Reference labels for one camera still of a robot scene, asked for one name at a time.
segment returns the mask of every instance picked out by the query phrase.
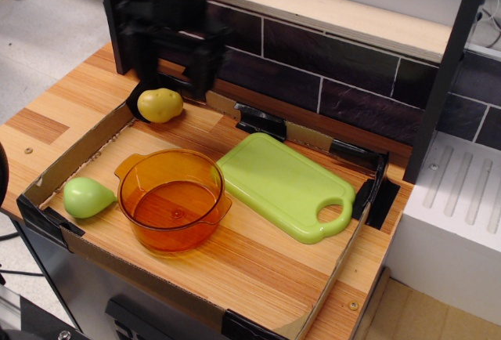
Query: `black frame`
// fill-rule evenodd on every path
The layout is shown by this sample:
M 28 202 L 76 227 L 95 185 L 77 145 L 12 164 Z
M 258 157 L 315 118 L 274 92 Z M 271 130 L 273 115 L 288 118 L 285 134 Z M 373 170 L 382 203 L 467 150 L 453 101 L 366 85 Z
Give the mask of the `black frame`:
M 476 23 L 479 8 L 483 2 L 484 0 L 461 0 L 449 41 L 431 88 L 423 120 L 414 139 L 413 152 L 405 170 L 404 180 L 409 183 L 416 183 L 428 149 L 433 142 L 442 108 L 447 94 L 456 81 L 468 37 Z

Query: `glass pot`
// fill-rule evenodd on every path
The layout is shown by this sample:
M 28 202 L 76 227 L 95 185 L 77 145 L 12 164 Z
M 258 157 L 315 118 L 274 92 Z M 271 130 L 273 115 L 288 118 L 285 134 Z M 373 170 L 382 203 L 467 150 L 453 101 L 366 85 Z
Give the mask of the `glass pot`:
M 118 204 L 138 240 L 153 250 L 186 251 L 215 231 L 232 205 L 221 169 L 193 150 L 133 154 L 115 170 Z

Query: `cable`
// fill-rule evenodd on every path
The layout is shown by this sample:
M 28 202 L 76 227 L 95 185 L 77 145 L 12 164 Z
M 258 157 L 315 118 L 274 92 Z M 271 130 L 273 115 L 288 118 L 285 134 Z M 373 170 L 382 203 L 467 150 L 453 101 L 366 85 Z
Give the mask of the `cable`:
M 0 242 L 12 240 L 13 238 L 16 238 L 18 236 L 19 236 L 19 233 L 6 234 L 5 236 L 0 236 Z
M 24 271 L 12 271 L 10 269 L 0 269 L 0 273 L 10 273 L 12 275 L 24 275 L 24 276 L 35 276 L 35 277 L 43 277 L 42 273 L 36 272 L 24 272 Z

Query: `dark tile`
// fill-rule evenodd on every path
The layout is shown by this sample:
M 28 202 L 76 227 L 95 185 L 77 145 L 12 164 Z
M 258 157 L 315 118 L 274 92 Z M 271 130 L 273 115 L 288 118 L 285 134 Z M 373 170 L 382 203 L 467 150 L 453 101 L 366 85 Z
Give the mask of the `dark tile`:
M 211 3 L 208 14 L 232 29 L 228 46 L 261 55 L 261 17 Z
M 449 93 L 445 101 L 437 130 L 473 140 L 484 116 L 486 105 Z
M 390 96 L 398 58 L 360 45 L 265 20 L 265 57 Z
M 501 105 L 501 62 L 468 52 L 460 65 L 453 92 Z
M 320 113 L 408 145 L 423 117 L 423 111 L 382 96 L 325 80 Z
M 315 75 L 232 50 L 219 77 L 316 112 L 320 79 Z
M 437 67 L 402 59 L 398 65 L 392 97 L 397 101 L 424 109 L 437 72 Z
M 477 137 L 477 143 L 501 150 L 501 109 L 490 107 Z

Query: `toy pear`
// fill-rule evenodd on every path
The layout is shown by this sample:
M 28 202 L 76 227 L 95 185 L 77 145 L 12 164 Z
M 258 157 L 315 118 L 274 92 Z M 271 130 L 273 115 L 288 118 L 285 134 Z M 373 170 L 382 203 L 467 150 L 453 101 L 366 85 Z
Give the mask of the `toy pear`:
M 117 201 L 114 192 L 94 179 L 77 177 L 63 189 L 64 209 L 77 219 L 87 219 Z

